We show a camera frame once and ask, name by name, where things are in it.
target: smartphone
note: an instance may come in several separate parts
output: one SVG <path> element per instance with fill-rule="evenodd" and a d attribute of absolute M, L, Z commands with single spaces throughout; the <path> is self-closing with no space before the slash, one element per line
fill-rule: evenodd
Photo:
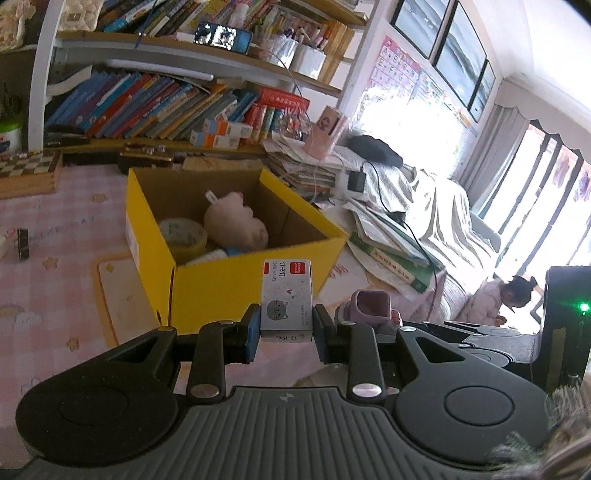
<path fill-rule="evenodd" d="M 211 22 L 200 22 L 195 32 L 195 43 L 224 48 L 235 53 L 246 53 L 252 33 Z"/>

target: pen holder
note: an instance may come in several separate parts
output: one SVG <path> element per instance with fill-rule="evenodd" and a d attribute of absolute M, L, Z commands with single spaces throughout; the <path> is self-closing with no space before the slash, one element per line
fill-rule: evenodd
<path fill-rule="evenodd" d="M 290 70 L 318 80 L 325 60 L 326 55 L 324 52 L 300 43 L 295 50 Z"/>
<path fill-rule="evenodd" d="M 298 42 L 285 35 L 272 35 L 261 42 L 259 58 L 267 63 L 289 68 L 298 45 Z"/>
<path fill-rule="evenodd" d="M 334 149 L 337 140 L 349 123 L 349 118 L 331 106 L 327 106 L 319 120 L 312 125 L 304 151 L 318 160 L 324 160 Z"/>

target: girl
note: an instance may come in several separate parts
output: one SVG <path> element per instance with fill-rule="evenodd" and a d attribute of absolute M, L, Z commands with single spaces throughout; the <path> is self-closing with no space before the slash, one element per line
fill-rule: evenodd
<path fill-rule="evenodd" d="M 526 280 L 523 277 L 513 277 L 509 283 L 500 278 L 490 281 L 480 287 L 468 300 L 457 322 L 478 323 L 500 327 L 507 320 L 499 315 L 501 305 L 513 308 L 525 307 L 531 300 L 531 292 L 537 286 L 534 277 Z"/>

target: yellow cardboard box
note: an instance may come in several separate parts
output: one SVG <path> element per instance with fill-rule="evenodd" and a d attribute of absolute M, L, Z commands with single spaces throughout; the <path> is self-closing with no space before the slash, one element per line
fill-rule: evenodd
<path fill-rule="evenodd" d="M 203 222 L 205 193 L 218 198 L 242 192 L 245 204 L 267 226 L 269 248 L 196 265 L 177 265 L 158 222 L 184 217 Z M 150 305 L 162 325 L 179 333 L 197 332 L 217 320 L 240 320 L 261 301 L 267 258 L 311 261 L 318 294 L 343 248 L 347 234 L 283 185 L 268 170 L 129 171 L 126 209 L 129 248 Z"/>

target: black cable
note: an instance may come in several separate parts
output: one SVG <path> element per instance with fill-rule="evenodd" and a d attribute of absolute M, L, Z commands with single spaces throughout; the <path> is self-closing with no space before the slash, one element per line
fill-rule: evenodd
<path fill-rule="evenodd" d="M 384 200 L 382 199 L 382 187 L 380 186 L 380 183 L 379 183 L 378 169 L 375 167 L 375 165 L 372 162 L 370 162 L 369 160 L 365 160 L 361 164 L 360 171 L 363 171 L 363 166 L 366 163 L 369 163 L 372 166 L 372 168 L 374 169 L 375 175 L 376 175 L 376 177 L 378 179 L 378 195 L 379 195 L 379 201 L 382 203 L 382 207 L 384 207 L 384 209 L 386 210 L 386 213 L 388 214 L 388 216 L 391 216 L 395 212 L 390 212 L 390 210 L 388 209 L 388 207 L 386 207 L 386 204 L 384 203 Z M 421 243 L 418 241 L 417 236 L 413 232 L 413 229 L 410 228 L 410 226 L 408 225 L 408 223 L 405 222 L 404 220 L 400 219 L 400 222 L 402 222 L 402 224 L 406 228 L 408 228 L 410 230 L 411 234 L 413 235 L 414 241 L 417 243 L 418 247 L 423 252 L 423 255 L 425 255 L 425 257 L 429 261 L 429 265 L 431 266 L 431 269 L 433 270 L 433 278 L 435 279 L 435 291 L 433 292 L 433 298 L 431 299 L 431 306 L 429 307 L 429 313 L 427 314 L 427 320 L 428 320 L 429 317 L 431 316 L 431 314 L 433 313 L 433 309 L 435 308 L 435 298 L 437 296 L 437 289 L 438 289 L 437 268 L 435 267 L 435 262 L 433 262 L 433 260 L 431 259 L 431 256 L 426 252 L 426 250 L 423 248 L 423 246 L 421 245 Z"/>

